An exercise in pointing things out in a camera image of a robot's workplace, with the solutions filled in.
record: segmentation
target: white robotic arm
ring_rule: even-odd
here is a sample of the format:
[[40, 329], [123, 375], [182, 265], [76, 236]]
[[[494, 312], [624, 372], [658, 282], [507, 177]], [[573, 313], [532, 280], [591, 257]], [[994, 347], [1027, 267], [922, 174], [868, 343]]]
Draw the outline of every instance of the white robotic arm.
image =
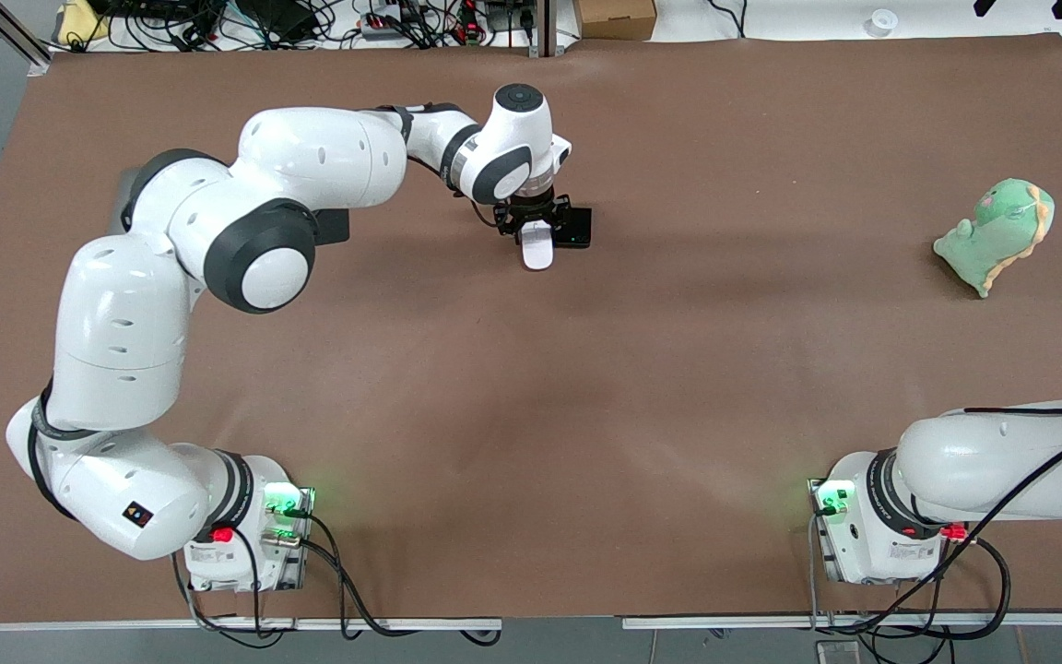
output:
[[[826, 510], [826, 571], [849, 583], [920, 579], [940, 562], [941, 529], [981, 521], [1062, 453], [1062, 401], [961, 409], [915, 422], [897, 448], [853, 453], [813, 488]], [[995, 518], [1062, 518], [1062, 462]]]
[[247, 591], [254, 568], [262, 590], [297, 583], [301, 524], [282, 512], [307, 492], [269, 458], [165, 445], [143, 428], [177, 398], [190, 311], [203, 289], [250, 313], [289, 304], [315, 246], [340, 240], [350, 207], [391, 199], [409, 156], [483, 205], [547, 192], [569, 150], [547, 102], [515, 85], [494, 108], [484, 127], [446, 104], [262, 110], [232, 165], [185, 149], [151, 159], [126, 233], [73, 257], [52, 381], [5, 432], [44, 496], [136, 559], [185, 548], [195, 588]]

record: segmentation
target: dinosaur plush toy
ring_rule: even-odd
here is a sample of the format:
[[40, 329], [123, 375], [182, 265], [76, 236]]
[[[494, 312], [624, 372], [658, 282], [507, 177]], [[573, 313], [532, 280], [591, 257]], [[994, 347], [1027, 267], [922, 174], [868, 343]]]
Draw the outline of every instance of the dinosaur plush toy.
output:
[[986, 297], [1004, 269], [1035, 251], [1054, 216], [1055, 201], [1045, 190], [1025, 180], [1004, 180], [978, 201], [974, 221], [962, 219], [932, 251]]

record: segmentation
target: brown table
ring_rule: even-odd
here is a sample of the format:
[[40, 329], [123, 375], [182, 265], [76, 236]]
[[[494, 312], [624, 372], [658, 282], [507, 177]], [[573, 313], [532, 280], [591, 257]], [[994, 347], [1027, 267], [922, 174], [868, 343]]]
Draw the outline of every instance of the brown table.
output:
[[[35, 492], [3, 426], [51, 371], [59, 286], [122, 169], [230, 159], [261, 108], [548, 95], [594, 245], [547, 273], [414, 169], [266, 317], [206, 297], [153, 429], [278, 459], [318, 488], [391, 617], [806, 612], [806, 479], [962, 405], [1062, 396], [1062, 42], [585, 42], [58, 56], [0, 163], [0, 622], [183, 618]], [[1003, 177], [1058, 202], [978, 302], [932, 239]], [[1018, 610], [1062, 610], [1062, 522], [995, 525]], [[986, 608], [994, 575], [949, 576]], [[269, 612], [329, 617], [330, 577]], [[890, 589], [830, 583], [827, 608]]]

